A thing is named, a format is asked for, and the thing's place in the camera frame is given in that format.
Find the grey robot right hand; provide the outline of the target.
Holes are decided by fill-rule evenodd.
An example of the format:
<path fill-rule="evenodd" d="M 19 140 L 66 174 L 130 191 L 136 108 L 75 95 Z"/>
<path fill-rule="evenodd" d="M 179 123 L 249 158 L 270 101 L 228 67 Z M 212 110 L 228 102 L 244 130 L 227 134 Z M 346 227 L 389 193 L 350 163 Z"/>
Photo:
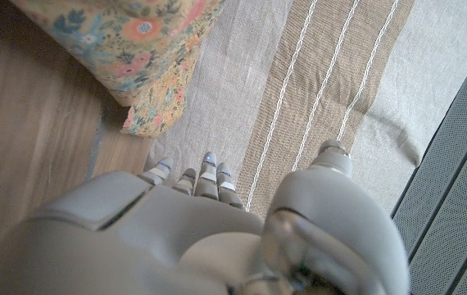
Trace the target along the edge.
<path fill-rule="evenodd" d="M 0 243 L 0 294 L 410 291 L 397 227 L 340 142 L 284 177 L 265 218 L 214 154 L 168 185 L 172 165 L 100 175 L 20 222 Z"/>

